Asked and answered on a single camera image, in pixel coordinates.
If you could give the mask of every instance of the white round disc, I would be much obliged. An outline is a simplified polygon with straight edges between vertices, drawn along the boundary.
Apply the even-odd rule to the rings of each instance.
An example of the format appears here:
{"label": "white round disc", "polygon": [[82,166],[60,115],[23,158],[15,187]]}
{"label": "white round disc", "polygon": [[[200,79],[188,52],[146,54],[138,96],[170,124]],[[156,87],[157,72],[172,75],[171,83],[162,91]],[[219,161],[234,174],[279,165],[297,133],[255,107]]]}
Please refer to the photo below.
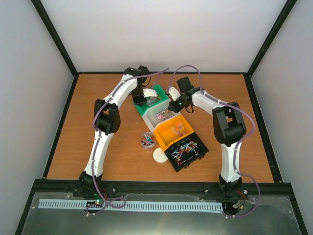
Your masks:
{"label": "white round disc", "polygon": [[157,163],[164,163],[168,160],[167,156],[165,155],[165,153],[163,152],[163,150],[161,148],[156,148],[153,151],[153,159],[157,162]]}

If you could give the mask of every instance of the orange wooden board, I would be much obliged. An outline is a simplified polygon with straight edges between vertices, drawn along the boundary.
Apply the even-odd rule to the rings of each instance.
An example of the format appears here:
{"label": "orange wooden board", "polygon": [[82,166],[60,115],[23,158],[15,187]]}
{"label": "orange wooden board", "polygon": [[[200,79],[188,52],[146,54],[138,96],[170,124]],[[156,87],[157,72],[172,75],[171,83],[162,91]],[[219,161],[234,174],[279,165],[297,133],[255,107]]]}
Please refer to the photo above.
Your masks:
{"label": "orange wooden board", "polygon": [[[175,80],[188,76],[194,86],[199,85],[197,75],[176,75]],[[165,90],[171,75],[163,75],[158,84]],[[74,91],[67,117],[48,173],[48,179],[78,179],[90,156],[94,130],[91,127],[94,102],[109,94],[121,79],[120,74],[82,74]],[[252,115],[252,105],[242,75],[203,75],[203,87],[221,100],[236,101]],[[168,181],[168,182],[218,182],[222,168],[221,146],[213,134],[213,121],[205,111],[195,107],[193,114],[182,110],[209,152],[188,168],[176,173],[167,161],[156,163],[152,151],[142,149],[140,135],[149,131],[136,110],[132,97],[126,98],[120,108],[121,126],[114,135],[104,162],[103,180]],[[252,125],[244,117],[247,131]],[[259,130],[245,140],[240,152],[240,171],[251,174],[258,182],[272,183],[272,175]]]}

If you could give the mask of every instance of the white panel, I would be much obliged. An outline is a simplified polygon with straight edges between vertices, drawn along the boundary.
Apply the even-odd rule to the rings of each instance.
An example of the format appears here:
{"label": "white panel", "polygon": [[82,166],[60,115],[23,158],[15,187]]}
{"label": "white panel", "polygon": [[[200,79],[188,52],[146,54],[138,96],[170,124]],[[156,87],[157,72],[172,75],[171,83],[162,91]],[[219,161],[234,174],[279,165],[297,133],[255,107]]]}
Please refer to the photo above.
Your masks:
{"label": "white panel", "polygon": [[252,81],[284,181],[313,234],[313,1],[298,1]]}
{"label": "white panel", "polygon": [[247,71],[286,0],[43,0],[78,71]]}
{"label": "white panel", "polygon": [[31,1],[0,7],[0,234],[15,233],[41,178],[72,76]]}

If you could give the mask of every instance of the yellow bin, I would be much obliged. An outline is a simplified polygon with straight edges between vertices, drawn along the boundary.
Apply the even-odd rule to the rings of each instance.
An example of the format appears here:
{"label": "yellow bin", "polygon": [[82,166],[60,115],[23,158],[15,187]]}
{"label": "yellow bin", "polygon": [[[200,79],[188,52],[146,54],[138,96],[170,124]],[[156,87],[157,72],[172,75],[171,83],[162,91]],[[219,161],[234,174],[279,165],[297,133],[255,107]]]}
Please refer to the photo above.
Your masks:
{"label": "yellow bin", "polygon": [[[179,136],[175,132],[173,132],[173,128],[176,128],[178,123],[179,124],[181,123],[181,125],[184,128],[185,134],[182,136]],[[178,115],[173,119],[165,121],[164,123],[159,125],[154,131],[156,140],[160,144],[160,147],[162,148],[163,151],[165,151],[172,144],[176,143],[177,141],[185,138],[186,136],[192,133],[194,133],[194,130],[191,128],[191,126],[183,117],[183,115]]]}

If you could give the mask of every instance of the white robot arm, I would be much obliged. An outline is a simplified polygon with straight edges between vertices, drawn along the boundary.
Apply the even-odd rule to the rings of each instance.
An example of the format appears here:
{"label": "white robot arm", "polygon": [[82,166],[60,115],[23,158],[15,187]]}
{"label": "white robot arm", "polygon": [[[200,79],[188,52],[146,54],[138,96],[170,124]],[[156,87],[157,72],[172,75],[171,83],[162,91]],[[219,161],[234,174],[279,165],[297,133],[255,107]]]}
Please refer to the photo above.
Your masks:
{"label": "white robot arm", "polygon": [[[140,66],[137,70],[133,68],[126,69],[122,79],[114,88],[114,90],[103,100],[96,100],[94,108],[94,115],[96,119],[94,122],[95,139],[89,161],[85,167],[84,172],[80,176],[81,182],[84,182],[85,185],[92,187],[92,175],[94,175],[96,181],[101,180],[103,173],[103,163],[109,147],[109,143],[121,123],[119,108],[126,97],[131,94],[134,103],[137,105],[142,105],[146,103],[148,97],[157,96],[154,90],[143,88],[142,83],[145,82],[146,78],[132,79],[134,76],[147,74],[149,74],[149,71],[146,67],[143,66]],[[100,110],[107,101],[107,105],[102,110]]]}
{"label": "white robot arm", "polygon": [[[228,108],[214,100],[209,99],[204,94],[206,91],[200,91],[200,88],[194,88],[188,77],[181,78],[177,81],[180,92],[174,87],[170,87],[168,92],[172,97],[169,103],[169,110],[179,112],[188,106],[197,106],[213,116],[214,135],[222,148],[222,170],[220,174],[220,186],[224,196],[227,197],[241,185],[239,171],[239,153],[241,143],[237,146],[236,156],[234,155],[235,147],[238,141],[246,133],[246,126],[239,111]],[[235,102],[230,103],[232,106],[239,107]]]}

